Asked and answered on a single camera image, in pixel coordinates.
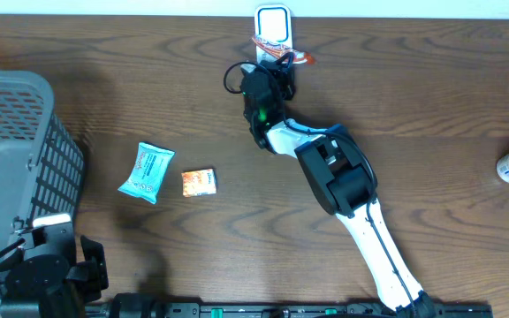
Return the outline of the red Top chocolate bar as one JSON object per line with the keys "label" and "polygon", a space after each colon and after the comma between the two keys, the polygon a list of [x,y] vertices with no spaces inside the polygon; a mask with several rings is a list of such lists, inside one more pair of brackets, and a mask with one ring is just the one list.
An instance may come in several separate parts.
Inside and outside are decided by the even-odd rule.
{"label": "red Top chocolate bar", "polygon": [[257,61],[275,62],[281,57],[292,54],[292,64],[315,64],[316,60],[308,53],[293,49],[280,42],[270,41],[260,35],[254,35],[251,40],[256,46]]}

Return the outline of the teal wet wipes pack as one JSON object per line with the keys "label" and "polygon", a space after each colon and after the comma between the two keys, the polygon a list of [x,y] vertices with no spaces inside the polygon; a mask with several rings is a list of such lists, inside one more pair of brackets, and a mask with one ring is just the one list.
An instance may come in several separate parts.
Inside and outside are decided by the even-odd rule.
{"label": "teal wet wipes pack", "polygon": [[165,173],[174,155],[172,150],[140,142],[131,174],[118,190],[156,204]]}

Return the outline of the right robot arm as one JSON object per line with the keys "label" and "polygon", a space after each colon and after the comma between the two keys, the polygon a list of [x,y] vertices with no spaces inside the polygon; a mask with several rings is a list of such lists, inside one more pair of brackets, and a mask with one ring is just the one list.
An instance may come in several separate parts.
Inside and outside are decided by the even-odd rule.
{"label": "right robot arm", "polygon": [[298,161],[322,209],[335,216],[357,245],[383,305],[398,317],[433,317],[433,300],[414,278],[385,224],[377,195],[378,179],[343,125],[311,128],[288,118],[292,99],[293,55],[276,61],[245,61],[239,94],[244,117],[259,148]]}

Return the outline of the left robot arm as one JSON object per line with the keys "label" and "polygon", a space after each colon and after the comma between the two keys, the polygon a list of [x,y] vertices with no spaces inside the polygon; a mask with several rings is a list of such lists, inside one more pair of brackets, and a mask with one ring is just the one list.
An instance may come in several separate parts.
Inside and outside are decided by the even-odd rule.
{"label": "left robot arm", "polygon": [[103,245],[82,236],[78,261],[72,223],[19,236],[25,245],[0,263],[0,316],[84,317],[85,305],[109,287]]}

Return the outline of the small orange box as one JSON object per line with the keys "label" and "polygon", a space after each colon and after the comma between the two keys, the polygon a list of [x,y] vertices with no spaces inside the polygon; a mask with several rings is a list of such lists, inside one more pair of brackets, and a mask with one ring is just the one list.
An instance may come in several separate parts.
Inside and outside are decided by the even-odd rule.
{"label": "small orange box", "polygon": [[217,193],[217,180],[213,169],[186,171],[181,173],[181,177],[185,197]]}

